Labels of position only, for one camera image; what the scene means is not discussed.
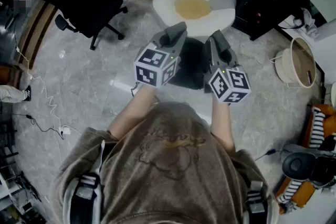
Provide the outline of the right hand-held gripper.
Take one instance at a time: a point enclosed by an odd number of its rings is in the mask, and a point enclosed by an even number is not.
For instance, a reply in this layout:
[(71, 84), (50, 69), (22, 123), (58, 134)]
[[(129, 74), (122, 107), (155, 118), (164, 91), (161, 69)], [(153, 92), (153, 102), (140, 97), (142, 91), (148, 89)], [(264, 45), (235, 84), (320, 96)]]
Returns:
[(238, 104), (251, 93), (248, 76), (220, 30), (203, 47), (203, 74), (204, 92), (218, 102)]

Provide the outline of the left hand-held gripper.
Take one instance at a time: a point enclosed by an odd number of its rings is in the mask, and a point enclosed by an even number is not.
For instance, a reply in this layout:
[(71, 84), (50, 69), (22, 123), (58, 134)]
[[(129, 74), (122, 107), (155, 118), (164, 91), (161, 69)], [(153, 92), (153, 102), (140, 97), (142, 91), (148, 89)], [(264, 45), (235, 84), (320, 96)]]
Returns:
[(177, 72), (180, 53), (187, 38), (185, 22), (155, 34), (134, 61), (136, 82), (160, 88)]

